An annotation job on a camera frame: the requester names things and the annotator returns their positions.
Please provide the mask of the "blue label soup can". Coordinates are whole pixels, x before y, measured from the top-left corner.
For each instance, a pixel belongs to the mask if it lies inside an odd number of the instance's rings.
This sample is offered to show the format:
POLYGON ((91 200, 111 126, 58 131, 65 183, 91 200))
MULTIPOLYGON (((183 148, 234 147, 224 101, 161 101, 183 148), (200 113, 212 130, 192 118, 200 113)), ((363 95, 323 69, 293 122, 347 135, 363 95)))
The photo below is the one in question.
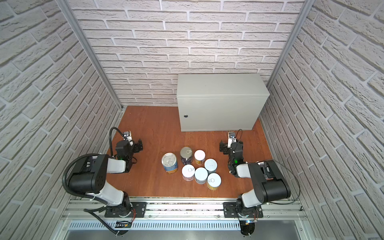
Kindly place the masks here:
POLYGON ((162 157, 162 165, 168 174, 173 174, 178 170, 177 157, 173 153, 166 153, 162 157))

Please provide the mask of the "dark purple label can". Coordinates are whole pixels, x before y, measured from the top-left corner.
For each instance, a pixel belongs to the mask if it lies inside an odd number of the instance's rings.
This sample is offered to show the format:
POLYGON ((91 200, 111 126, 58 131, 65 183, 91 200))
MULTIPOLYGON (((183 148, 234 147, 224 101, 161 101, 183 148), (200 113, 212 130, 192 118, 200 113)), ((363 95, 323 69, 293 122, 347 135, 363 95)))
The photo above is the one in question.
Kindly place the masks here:
POLYGON ((193 160, 193 150, 190 147, 183 147, 180 156, 183 165, 190 165, 193 160))

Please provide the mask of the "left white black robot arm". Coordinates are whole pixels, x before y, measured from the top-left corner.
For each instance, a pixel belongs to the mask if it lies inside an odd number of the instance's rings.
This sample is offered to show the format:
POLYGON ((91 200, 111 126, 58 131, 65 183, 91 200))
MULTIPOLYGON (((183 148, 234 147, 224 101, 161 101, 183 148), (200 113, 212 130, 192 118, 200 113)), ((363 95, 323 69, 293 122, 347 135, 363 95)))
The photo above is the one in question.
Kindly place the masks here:
POLYGON ((142 218, 146 203, 132 203, 129 195, 116 189, 107 181, 107 174, 129 173, 134 154, 143 150, 139 140, 123 140, 117 143, 117 157, 102 154, 86 154, 76 158, 64 170, 62 184, 72 196, 98 201, 103 207, 85 212, 105 212, 106 218, 142 218))

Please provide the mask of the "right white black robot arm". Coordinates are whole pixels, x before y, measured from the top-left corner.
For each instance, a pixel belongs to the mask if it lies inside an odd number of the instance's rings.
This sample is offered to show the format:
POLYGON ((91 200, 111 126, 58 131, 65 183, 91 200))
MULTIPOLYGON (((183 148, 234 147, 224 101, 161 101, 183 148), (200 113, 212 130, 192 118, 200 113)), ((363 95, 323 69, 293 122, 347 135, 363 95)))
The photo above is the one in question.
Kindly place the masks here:
POLYGON ((234 211, 239 217, 252 215, 257 218, 259 206, 288 199, 291 189, 275 161, 247 163, 243 157, 243 142, 225 144, 220 142, 220 152, 229 156, 228 168, 236 178, 252 180, 253 189, 241 194, 237 199, 234 211))

